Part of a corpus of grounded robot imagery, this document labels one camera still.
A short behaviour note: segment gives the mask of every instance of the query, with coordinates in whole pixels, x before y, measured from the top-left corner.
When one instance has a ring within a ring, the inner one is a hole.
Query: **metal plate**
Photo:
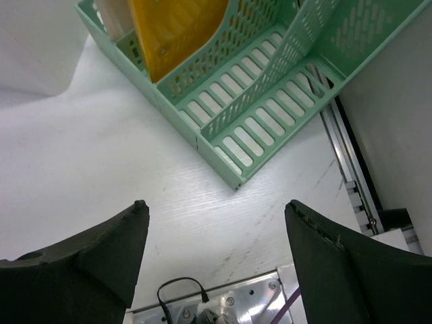
[[[233,324],[268,324],[286,301],[276,271],[207,293],[210,301],[206,304],[201,303],[199,294],[168,304],[174,323],[189,324],[195,315],[209,308],[218,315],[227,315]],[[164,323],[160,306],[143,310],[134,317],[134,324],[159,323]],[[293,323],[289,312],[280,323]]]

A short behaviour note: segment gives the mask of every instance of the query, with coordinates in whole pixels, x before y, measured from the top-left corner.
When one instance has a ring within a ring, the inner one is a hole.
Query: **ventilation slot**
[[[297,84],[295,84],[292,81],[288,81],[286,84],[287,88],[290,89],[306,106],[313,107],[314,102],[313,100],[306,94],[302,89],[298,87]]]
[[[252,54],[263,64],[267,65],[269,63],[269,58],[259,49],[253,49]]]
[[[232,167],[234,170],[236,170],[236,172],[238,174],[242,174],[242,170],[238,167],[238,165],[236,165],[234,163],[234,161],[231,160],[231,158],[225,153],[223,152],[222,148],[220,148],[219,146],[215,147],[216,152],[218,152],[225,161],[228,162],[229,166]]]
[[[199,98],[203,101],[203,103],[206,104],[208,108],[210,108],[214,113],[218,113],[222,110],[222,107],[219,105],[219,103],[216,102],[215,99],[211,97],[211,95],[208,94],[207,91],[202,91],[199,95]]]
[[[312,89],[314,95],[316,95],[319,98],[324,97],[324,91],[321,88],[319,88],[310,78],[308,78],[307,76],[305,76],[303,73],[297,73],[296,74],[296,78],[307,89]]]
[[[200,126],[186,113],[184,110],[180,110],[180,115],[194,128],[199,130]]]
[[[277,135],[285,134],[285,130],[262,107],[256,110],[258,117],[262,119]]]
[[[252,165],[253,160],[231,137],[225,137],[223,143],[245,166],[249,167]]]
[[[318,80],[318,77],[315,76],[315,70],[317,71],[319,76],[323,76],[326,79],[328,78],[319,68],[315,67],[315,65],[311,63],[306,65],[306,71],[308,71],[313,76],[313,80],[316,83],[322,84],[327,89],[331,89],[334,87],[333,82],[331,82],[330,80],[325,80],[324,82]]]
[[[261,156],[264,150],[243,128],[237,127],[234,133],[256,156]]]
[[[285,110],[283,110],[282,107],[276,101],[274,101],[273,99],[267,100],[266,104],[288,126],[293,126],[296,123],[294,121],[294,119],[292,119],[292,117],[290,115],[288,115],[287,112]]]
[[[190,101],[188,107],[204,124],[210,120],[209,114],[195,100]]]
[[[226,92],[220,84],[214,82],[210,85],[210,89],[220,98],[224,103],[229,103],[232,97]]]
[[[279,43],[282,41],[282,36],[281,36],[281,34],[278,33],[278,32],[274,32],[274,33],[271,35],[271,38],[274,39],[275,42],[276,42],[277,44],[279,44]]]
[[[252,83],[253,79],[240,66],[235,65],[231,70],[245,83],[245,85],[248,86]]]
[[[230,75],[224,73],[222,74],[221,79],[231,90],[234,91],[236,95],[243,91],[243,88]]]
[[[265,48],[267,52],[270,53],[270,55],[273,55],[276,51],[276,47],[274,47],[269,41],[264,40],[262,43],[262,46]]]
[[[260,124],[257,123],[255,119],[252,117],[247,117],[246,125],[249,126],[249,128],[268,146],[273,145],[275,140],[273,137],[270,136],[269,133],[265,131],[264,128],[260,126]]]
[[[247,56],[242,58],[242,62],[256,76],[258,74],[260,74],[260,72],[262,71],[262,69],[257,64],[255,64],[255,62],[253,60],[251,60]]]
[[[288,94],[283,90],[278,90],[276,95],[282,100],[282,102],[291,109],[297,116],[302,117],[304,115],[304,110],[298,105],[296,101],[293,100]]]

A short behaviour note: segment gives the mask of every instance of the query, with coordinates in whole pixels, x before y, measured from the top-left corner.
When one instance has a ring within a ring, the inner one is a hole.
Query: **mint green plastic file organizer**
[[[135,32],[113,43],[92,0],[76,9],[106,56],[238,190],[431,1],[231,0],[207,44],[156,84]]]

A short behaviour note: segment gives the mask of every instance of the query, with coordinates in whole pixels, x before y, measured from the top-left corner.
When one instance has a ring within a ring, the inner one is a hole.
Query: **metal bracket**
[[[420,241],[419,238],[417,237],[417,233],[414,229],[414,226],[410,226],[402,229],[402,234],[404,234],[405,241],[411,252],[417,254],[423,254],[423,255],[425,254],[420,245]]]
[[[229,324],[268,324],[285,304],[285,297],[276,271],[208,290],[210,301],[203,304],[200,295],[182,298],[167,304],[174,323],[190,324],[204,309],[219,316],[227,315]],[[160,306],[153,306],[134,314],[134,324],[163,324]],[[289,312],[280,324],[292,324]]]
[[[350,202],[356,214],[357,223],[360,226],[362,234],[369,237],[374,236],[374,233],[371,229],[371,222],[374,221],[371,220],[370,217],[367,217],[365,212],[366,208],[363,200],[360,197],[357,183],[355,181],[347,182],[345,183],[345,189],[348,193],[348,196],[350,197]]]
[[[313,68],[313,74],[322,81],[324,85],[330,87],[327,78],[315,67]],[[372,234],[383,233],[384,228],[379,220],[377,208],[373,202],[371,192],[363,176],[360,163],[358,162],[335,99],[331,100],[328,107],[321,112],[321,119],[323,120],[325,130],[327,131],[345,183],[354,182],[356,185],[358,195],[371,226]]]

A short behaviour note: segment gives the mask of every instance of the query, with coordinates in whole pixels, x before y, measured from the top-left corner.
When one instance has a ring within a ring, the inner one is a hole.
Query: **white container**
[[[75,2],[0,1],[0,86],[44,95],[69,86],[88,35]]]

